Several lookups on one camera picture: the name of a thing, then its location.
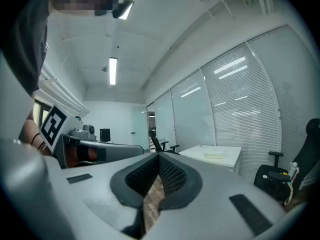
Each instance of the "white desk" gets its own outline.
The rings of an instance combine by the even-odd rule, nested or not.
[[[223,158],[205,158],[204,155],[214,152],[222,152]],[[240,165],[241,146],[211,146],[211,145],[197,145],[187,150],[179,152],[180,155],[193,159],[198,159],[207,163],[212,163],[229,169],[238,174]]]

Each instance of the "wooden floor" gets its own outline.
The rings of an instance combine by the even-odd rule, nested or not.
[[[143,200],[144,225],[147,232],[158,219],[158,205],[164,198],[164,185],[158,176]]]
[[[315,190],[315,184],[303,187],[291,202],[284,206],[284,210],[289,212],[295,206],[300,203],[307,202],[310,200],[312,192]],[[165,198],[164,186],[160,177],[158,176],[150,191],[143,200],[143,213],[144,213],[144,225],[145,230],[148,232],[159,217],[158,205],[162,199]]]

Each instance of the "monitor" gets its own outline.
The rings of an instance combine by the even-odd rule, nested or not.
[[[100,141],[109,142],[110,139],[110,129],[100,129]]]

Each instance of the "person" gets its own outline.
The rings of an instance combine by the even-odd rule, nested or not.
[[[55,11],[65,14],[94,16],[104,15],[114,7],[114,0],[30,0],[18,15],[3,46],[3,54],[15,77],[24,90],[35,99],[38,80],[48,50],[48,17]],[[51,156],[49,148],[39,135],[33,110],[27,117],[20,140]],[[91,160],[97,158],[96,150],[75,146],[67,147],[68,167],[74,167],[83,150]]]

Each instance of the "wristband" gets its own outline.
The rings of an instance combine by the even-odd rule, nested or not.
[[[34,143],[34,140],[35,140],[35,138],[36,138],[38,135],[40,135],[40,133],[37,133],[36,135],[34,135],[33,139],[31,140],[31,146],[32,146],[32,144]]]
[[[39,146],[39,148],[38,148],[38,151],[40,151],[40,149],[42,149],[45,144],[46,144],[46,143],[43,141],[43,142],[40,144],[40,146]]]

